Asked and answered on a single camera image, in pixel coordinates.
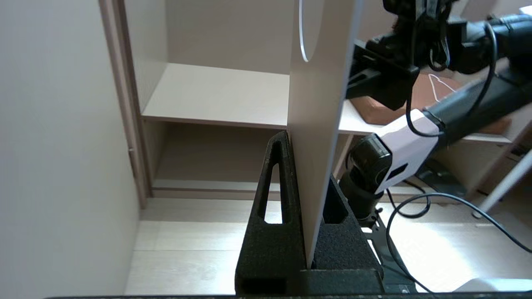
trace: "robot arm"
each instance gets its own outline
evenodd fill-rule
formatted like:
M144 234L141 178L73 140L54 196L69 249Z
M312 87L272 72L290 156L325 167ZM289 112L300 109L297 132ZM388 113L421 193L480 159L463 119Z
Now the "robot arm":
M485 30L484 22L449 21L451 1L440 1L437 11L442 13L436 18L428 16L427 10L415 19L412 5L406 5L412 1L393 1L402 11L397 6L390 9L389 2L384 0L385 8L399 14L394 31L365 45L357 44L347 98L369 95L390 109L398 109L410 100L419 68L425 65L467 74L489 65L493 44L486 34L490 32L495 35L496 58L508 57L510 66L490 78L485 91L482 80L423 111L412 110L411 124L418 133L411 130L404 115L356 144L350 154L354 165L339 185L350 202L359 202L359 211L354 211L358 218L374 210L386 188L415 174L431 152L532 99L532 71L528 67L532 62L531 16L492 19L491 30ZM480 93L484 96L475 103Z

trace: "black foam holder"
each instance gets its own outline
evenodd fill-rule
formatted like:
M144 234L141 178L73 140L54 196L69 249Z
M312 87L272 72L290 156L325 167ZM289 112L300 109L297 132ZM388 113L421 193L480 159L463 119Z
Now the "black foam holder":
M279 164L281 224L264 220L272 169ZM294 154L283 131L268 142L235 271L237 295L380 294L383 271L331 177L313 269L306 268Z

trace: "beige panel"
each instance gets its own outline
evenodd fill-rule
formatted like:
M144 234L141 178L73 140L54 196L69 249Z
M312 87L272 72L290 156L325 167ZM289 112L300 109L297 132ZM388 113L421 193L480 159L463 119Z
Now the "beige panel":
M127 0L131 56L135 71L139 113L144 110L168 62L165 0ZM162 122L142 123L149 177L155 177L167 127Z
M165 0L127 0L124 4L142 111L168 61L166 5Z
M170 62L288 73L291 1L168 0Z
M294 12L288 132L294 148L307 265L314 255L345 98L361 1L325 1L314 55L301 55Z
M377 35L390 32L397 16L384 9L382 0L367 0L364 1L364 12L361 18L362 23L356 38L367 41Z
M521 130L518 136L513 140L513 143L516 146L519 145L519 147L521 148L531 148L531 128L532 123L529 122L529 125ZM481 185L479 187L480 190L487 193L491 192L497 186L497 184L501 182L501 180L510 172L510 170L512 170L512 168L517 165L519 159L514 160L514 158L517 157L511 153L511 151L516 146L508 146L506 148L506 151L497 158L497 161L495 162L492 169L485 174L484 179L481 181Z
M529 126L532 121L532 104L528 104L525 107L510 114L512 123L508 127L508 130L504 133L504 136L511 141L518 139L518 136Z

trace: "white cable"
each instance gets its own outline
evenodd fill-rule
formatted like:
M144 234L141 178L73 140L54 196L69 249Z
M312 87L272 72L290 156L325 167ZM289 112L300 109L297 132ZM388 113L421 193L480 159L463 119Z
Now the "white cable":
M448 89L452 90L453 92L455 92L456 90L454 90L451 86L447 85L447 83L443 82L440 80L440 78L438 76L436 76L435 74L429 74L429 81L430 81L430 85L432 86L433 88L433 95L434 95L434 99L439 103L439 100L438 100L438 96L436 95L436 88L434 87L434 82L432 81L432 78L436 78L436 80L438 80L438 82L440 82L441 84L445 85Z
M299 34L301 55L303 56L303 60L308 62L309 59L306 57L305 43L303 41L303 0L299 0Z

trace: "door frame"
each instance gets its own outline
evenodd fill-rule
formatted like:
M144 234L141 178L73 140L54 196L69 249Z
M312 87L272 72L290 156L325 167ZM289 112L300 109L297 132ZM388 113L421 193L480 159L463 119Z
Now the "door frame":
M137 186L140 207L144 209L147 198L152 196L152 182L147 171L146 143L142 132L126 9L123 0L98 0L98 2L128 142L129 160Z

